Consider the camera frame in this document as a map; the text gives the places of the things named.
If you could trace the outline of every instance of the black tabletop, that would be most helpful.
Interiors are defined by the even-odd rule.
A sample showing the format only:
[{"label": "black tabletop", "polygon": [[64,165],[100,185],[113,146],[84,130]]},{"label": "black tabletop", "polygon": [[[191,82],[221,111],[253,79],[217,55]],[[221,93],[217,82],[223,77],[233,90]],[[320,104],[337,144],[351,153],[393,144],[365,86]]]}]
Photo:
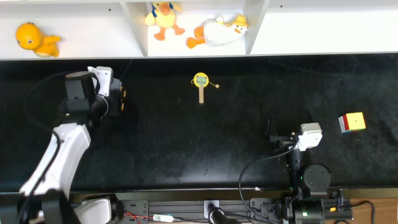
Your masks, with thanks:
[{"label": "black tabletop", "polygon": [[[52,60],[0,62],[0,192],[15,192],[39,163],[49,134],[29,124],[22,100],[56,72],[109,66],[122,77],[129,104],[105,119],[81,158],[72,190],[236,188],[249,162],[272,154],[268,114],[278,132],[298,131],[308,114],[323,131],[312,161],[332,171],[334,187],[398,185],[398,55]],[[219,84],[198,88],[197,72]],[[62,80],[32,97],[48,125],[65,97]],[[338,117],[363,112],[366,129],[341,134]],[[284,189],[279,161],[250,168],[246,187]]]}]

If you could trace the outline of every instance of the wooden handle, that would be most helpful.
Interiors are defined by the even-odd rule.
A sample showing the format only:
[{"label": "wooden handle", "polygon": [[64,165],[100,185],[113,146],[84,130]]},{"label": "wooden handle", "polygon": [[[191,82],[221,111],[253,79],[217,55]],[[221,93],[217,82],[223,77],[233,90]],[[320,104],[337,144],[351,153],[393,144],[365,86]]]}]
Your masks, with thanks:
[{"label": "wooden handle", "polygon": [[205,103],[205,95],[203,94],[203,85],[199,86],[199,103]]}]

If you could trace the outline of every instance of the orange beak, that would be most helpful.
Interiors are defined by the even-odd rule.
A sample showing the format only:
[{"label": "orange beak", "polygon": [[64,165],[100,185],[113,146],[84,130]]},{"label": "orange beak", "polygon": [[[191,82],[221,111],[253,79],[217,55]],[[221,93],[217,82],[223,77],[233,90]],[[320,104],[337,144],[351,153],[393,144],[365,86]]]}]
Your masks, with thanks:
[{"label": "orange beak", "polygon": [[170,6],[165,2],[160,5],[159,10],[161,13],[168,15],[170,13]]}]

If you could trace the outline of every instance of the yellow cube face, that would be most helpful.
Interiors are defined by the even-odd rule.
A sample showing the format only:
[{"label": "yellow cube face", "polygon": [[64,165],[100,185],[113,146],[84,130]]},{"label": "yellow cube face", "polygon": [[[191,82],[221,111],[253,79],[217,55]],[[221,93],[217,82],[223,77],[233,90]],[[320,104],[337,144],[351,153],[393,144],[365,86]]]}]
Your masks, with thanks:
[{"label": "yellow cube face", "polygon": [[363,118],[362,112],[359,113],[348,113],[347,114],[347,122],[349,130],[359,130],[365,129],[365,120]]}]

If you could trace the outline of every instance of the rubik's cube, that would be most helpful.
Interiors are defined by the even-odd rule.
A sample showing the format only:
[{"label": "rubik's cube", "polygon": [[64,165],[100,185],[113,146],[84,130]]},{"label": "rubik's cube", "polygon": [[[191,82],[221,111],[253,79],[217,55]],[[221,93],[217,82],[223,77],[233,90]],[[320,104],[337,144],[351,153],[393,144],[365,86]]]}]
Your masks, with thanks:
[{"label": "rubik's cube", "polygon": [[338,122],[342,133],[366,128],[362,112],[344,114],[338,118]]}]

